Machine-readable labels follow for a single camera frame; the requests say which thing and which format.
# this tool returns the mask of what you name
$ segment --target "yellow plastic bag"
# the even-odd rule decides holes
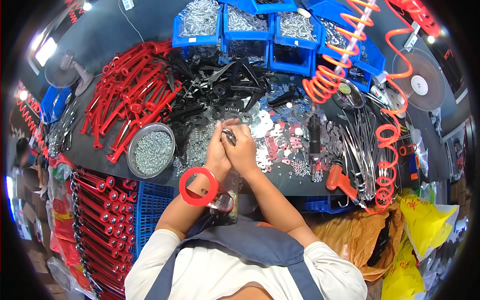
[[[423,279],[416,267],[417,260],[412,254],[412,250],[410,240],[404,233],[400,242],[400,250],[384,278],[382,300],[413,300],[415,294],[425,292]]]
[[[405,216],[405,231],[419,261],[443,244],[455,224],[458,205],[433,205],[410,189],[398,197]]]

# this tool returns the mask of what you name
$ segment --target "person in background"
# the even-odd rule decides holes
[[[268,223],[239,216],[236,224],[216,224],[186,239],[205,207],[177,196],[125,278],[126,300],[366,299],[359,269],[321,242],[257,167],[250,129],[238,123],[217,122],[204,167],[219,182],[235,168]],[[235,134],[236,146],[224,128]],[[197,194],[208,188],[203,174],[188,186]]]
[[[48,171],[44,156],[32,154],[32,149],[26,138],[17,142],[17,164],[20,167],[25,186],[31,192],[45,194],[48,186]]]

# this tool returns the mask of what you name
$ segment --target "red plastic bag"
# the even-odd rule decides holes
[[[75,246],[77,244],[74,242],[62,240],[62,239],[57,239],[57,241],[58,241],[58,248],[60,250],[60,255],[65,265],[69,266],[69,265],[80,264],[81,257],[80,257],[80,254],[75,249]]]
[[[59,199],[53,199],[52,206],[55,221],[55,236],[59,239],[76,242],[73,237],[73,220],[70,212],[67,210],[65,202]]]
[[[68,269],[70,270],[70,274],[75,278],[75,280],[77,280],[77,283],[81,288],[88,292],[92,291],[90,288],[90,282],[83,274],[84,268],[81,265],[72,265],[69,266]]]

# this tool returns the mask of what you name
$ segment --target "electrical cable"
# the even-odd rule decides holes
[[[140,34],[140,32],[137,30],[137,28],[135,28],[135,26],[133,26],[133,24],[130,22],[130,20],[128,19],[127,15],[123,12],[123,10],[121,9],[121,6],[120,6],[120,1],[118,2],[118,5],[119,5],[119,9],[120,9],[120,12],[121,14],[123,14],[123,16],[125,16],[125,18],[127,18],[127,21],[128,23],[130,23],[130,25],[135,29],[135,31],[138,33],[138,36],[140,37],[140,39],[142,39],[142,42],[144,42],[144,38],[142,37],[142,35]]]

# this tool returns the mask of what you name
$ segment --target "hand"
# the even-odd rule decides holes
[[[244,178],[260,170],[257,166],[256,155],[257,145],[250,134],[250,128],[246,124],[240,126],[227,126],[227,129],[233,132],[237,139],[236,146],[232,145],[228,137],[222,133],[222,143],[227,153],[228,159],[235,170]]]
[[[207,163],[205,164],[205,168],[211,171],[219,182],[222,182],[228,172],[232,169],[232,164],[227,158],[227,154],[225,153],[221,141],[222,130],[227,126],[236,125],[239,122],[239,119],[229,119],[223,123],[217,121],[212,140],[208,145]]]

